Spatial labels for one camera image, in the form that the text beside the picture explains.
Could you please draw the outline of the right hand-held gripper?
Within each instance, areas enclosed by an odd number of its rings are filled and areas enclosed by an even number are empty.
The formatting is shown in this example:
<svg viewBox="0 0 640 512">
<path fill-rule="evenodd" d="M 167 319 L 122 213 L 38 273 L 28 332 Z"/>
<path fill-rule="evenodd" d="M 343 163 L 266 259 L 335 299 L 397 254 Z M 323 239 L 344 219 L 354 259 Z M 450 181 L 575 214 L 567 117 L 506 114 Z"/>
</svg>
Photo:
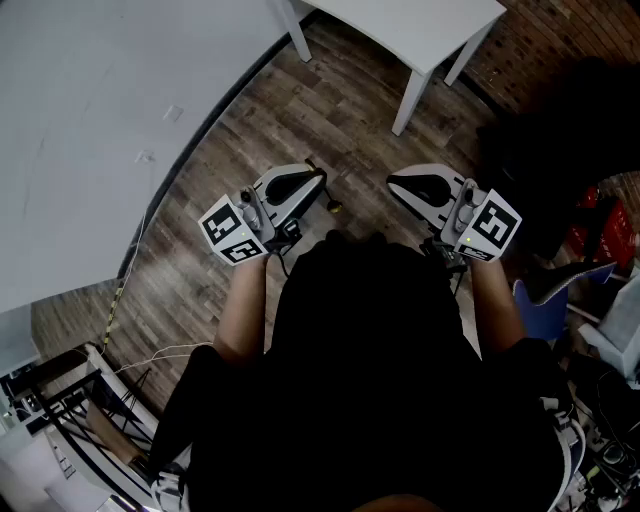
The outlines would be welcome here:
<svg viewBox="0 0 640 512">
<path fill-rule="evenodd" d="M 486 192 L 443 164 L 406 167 L 389 175 L 387 186 L 444 246 L 476 260 L 499 259 L 522 222 L 496 190 Z"/>
</svg>

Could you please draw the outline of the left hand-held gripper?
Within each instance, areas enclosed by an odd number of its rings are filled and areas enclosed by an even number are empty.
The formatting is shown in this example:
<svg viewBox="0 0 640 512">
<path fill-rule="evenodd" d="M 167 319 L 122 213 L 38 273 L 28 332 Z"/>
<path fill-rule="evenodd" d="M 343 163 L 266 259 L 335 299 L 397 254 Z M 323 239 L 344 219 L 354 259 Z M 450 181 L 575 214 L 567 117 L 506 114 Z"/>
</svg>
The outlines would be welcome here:
<svg viewBox="0 0 640 512">
<path fill-rule="evenodd" d="M 288 251 L 301 239 L 299 221 L 326 181 L 327 173 L 311 162 L 273 167 L 254 184 L 222 196 L 198 226 L 228 265 Z"/>
</svg>

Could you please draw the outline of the small gold spoon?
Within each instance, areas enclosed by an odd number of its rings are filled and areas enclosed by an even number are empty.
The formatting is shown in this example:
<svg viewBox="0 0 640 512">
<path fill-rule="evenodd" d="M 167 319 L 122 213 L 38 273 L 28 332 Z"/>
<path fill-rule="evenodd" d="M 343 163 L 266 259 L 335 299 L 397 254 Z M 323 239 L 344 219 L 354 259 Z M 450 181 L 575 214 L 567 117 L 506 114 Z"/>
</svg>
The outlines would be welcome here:
<svg viewBox="0 0 640 512">
<path fill-rule="evenodd" d="M 315 163 L 310 158 L 306 158 L 304 160 L 304 162 L 309 167 L 310 171 L 316 171 L 318 169 L 318 167 L 315 165 Z M 336 200 L 330 194 L 329 189 L 327 188 L 327 186 L 324 186 L 323 191 L 324 191 L 325 195 L 328 198 L 326 209 L 332 214 L 339 213 L 343 208 L 343 204 L 340 201 Z"/>
</svg>

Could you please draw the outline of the person's left forearm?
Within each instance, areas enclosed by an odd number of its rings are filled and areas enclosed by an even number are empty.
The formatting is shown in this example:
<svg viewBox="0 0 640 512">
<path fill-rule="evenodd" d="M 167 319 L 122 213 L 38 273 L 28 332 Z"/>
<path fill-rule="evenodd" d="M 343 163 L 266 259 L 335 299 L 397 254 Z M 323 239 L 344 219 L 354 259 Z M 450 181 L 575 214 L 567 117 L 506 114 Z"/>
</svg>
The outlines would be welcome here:
<svg viewBox="0 0 640 512">
<path fill-rule="evenodd" d="M 214 340 L 231 365 L 251 365 L 264 353 L 267 263 L 268 257 L 261 256 L 233 270 Z"/>
</svg>

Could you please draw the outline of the person's right forearm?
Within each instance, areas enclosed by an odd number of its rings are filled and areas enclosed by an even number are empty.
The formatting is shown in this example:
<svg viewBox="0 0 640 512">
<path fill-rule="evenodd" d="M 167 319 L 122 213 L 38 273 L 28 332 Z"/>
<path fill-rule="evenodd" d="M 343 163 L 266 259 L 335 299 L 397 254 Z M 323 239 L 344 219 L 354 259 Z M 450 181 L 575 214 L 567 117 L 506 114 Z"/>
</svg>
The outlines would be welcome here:
<svg viewBox="0 0 640 512">
<path fill-rule="evenodd" d="M 472 260 L 471 281 L 481 356 L 504 352 L 526 338 L 501 262 Z"/>
</svg>

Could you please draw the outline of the black chair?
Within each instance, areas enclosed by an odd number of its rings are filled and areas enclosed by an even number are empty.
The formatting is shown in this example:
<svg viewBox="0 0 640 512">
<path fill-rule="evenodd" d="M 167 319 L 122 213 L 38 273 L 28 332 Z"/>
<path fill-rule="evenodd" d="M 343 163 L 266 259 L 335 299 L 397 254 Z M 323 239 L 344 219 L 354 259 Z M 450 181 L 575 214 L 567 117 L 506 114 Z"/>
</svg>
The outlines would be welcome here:
<svg viewBox="0 0 640 512">
<path fill-rule="evenodd" d="M 640 171 L 640 63 L 576 63 L 536 111 L 483 126 L 479 181 L 521 216 L 518 243 L 544 259 L 560 248 L 588 187 Z"/>
</svg>

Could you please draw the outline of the blue chair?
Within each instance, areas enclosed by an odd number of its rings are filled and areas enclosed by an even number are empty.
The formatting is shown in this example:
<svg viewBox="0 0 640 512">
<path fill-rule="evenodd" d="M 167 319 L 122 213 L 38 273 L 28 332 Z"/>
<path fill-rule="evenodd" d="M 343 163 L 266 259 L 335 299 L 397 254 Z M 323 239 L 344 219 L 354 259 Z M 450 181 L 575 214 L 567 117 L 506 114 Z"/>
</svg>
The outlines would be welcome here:
<svg viewBox="0 0 640 512">
<path fill-rule="evenodd" d="M 554 269 L 538 269 L 516 279 L 512 294 L 527 335 L 546 341 L 560 337 L 568 311 L 569 286 L 584 279 L 605 284 L 615 268 L 615 262 L 576 262 Z"/>
</svg>

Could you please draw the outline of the red plastic object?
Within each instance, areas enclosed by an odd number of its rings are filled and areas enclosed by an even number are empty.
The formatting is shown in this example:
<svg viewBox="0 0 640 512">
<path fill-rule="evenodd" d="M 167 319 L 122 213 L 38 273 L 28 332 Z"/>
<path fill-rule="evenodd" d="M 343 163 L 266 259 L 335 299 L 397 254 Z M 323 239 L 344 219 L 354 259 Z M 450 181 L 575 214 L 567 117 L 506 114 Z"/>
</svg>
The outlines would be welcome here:
<svg viewBox="0 0 640 512">
<path fill-rule="evenodd" d="M 633 231 L 619 198 L 603 196 L 591 186 L 576 205 L 566 241 L 586 262 L 626 267 L 640 245 L 640 233 Z"/>
</svg>

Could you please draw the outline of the person's black clothing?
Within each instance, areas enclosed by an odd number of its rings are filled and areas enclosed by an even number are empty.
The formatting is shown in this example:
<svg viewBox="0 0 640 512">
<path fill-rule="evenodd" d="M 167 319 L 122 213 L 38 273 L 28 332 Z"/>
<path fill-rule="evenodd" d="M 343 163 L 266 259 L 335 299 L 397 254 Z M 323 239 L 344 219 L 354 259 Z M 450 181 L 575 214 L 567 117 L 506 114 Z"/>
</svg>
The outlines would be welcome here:
<svg viewBox="0 0 640 512">
<path fill-rule="evenodd" d="M 444 269 L 375 233 L 296 261 L 264 353 L 197 347 L 149 457 L 190 512 L 549 512 L 570 409 L 549 345 L 483 358 Z"/>
</svg>

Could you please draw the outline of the white table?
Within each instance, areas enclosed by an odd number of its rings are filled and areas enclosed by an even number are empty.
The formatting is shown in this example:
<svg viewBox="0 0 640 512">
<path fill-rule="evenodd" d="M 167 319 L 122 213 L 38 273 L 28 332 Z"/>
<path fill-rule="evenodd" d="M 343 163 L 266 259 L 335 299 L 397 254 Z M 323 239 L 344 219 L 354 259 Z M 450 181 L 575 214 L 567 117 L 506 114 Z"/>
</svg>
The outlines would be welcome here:
<svg viewBox="0 0 640 512">
<path fill-rule="evenodd" d="M 299 58 L 312 59 L 294 10 L 295 0 L 267 0 Z M 393 53 L 411 74 L 392 133 L 402 134 L 433 71 L 452 54 L 444 82 L 452 85 L 506 8 L 498 0 L 297 0 L 348 24 Z"/>
</svg>

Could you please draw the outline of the white plastic box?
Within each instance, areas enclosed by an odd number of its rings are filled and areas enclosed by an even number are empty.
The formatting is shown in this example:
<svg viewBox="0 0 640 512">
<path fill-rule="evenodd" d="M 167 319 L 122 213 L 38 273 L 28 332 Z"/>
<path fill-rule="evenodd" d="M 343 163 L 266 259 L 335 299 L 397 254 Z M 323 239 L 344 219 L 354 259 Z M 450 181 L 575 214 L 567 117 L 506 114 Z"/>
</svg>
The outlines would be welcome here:
<svg viewBox="0 0 640 512">
<path fill-rule="evenodd" d="M 583 324 L 578 332 L 604 362 L 640 389 L 640 273 L 621 288 L 597 327 Z"/>
</svg>

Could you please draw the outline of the black metal rack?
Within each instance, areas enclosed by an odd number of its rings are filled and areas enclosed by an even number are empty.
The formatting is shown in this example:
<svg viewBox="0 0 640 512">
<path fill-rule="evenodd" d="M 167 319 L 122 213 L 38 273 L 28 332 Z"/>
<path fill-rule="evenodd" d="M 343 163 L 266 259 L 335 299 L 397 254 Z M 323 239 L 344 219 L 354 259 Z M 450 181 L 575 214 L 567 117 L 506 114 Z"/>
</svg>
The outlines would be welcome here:
<svg viewBox="0 0 640 512">
<path fill-rule="evenodd" d="M 132 387 L 91 343 L 68 350 L 7 382 L 9 396 L 39 408 L 26 419 L 30 434 L 44 433 L 92 485 L 124 509 L 153 508 L 148 458 L 158 427 L 139 401 L 142 375 Z"/>
</svg>

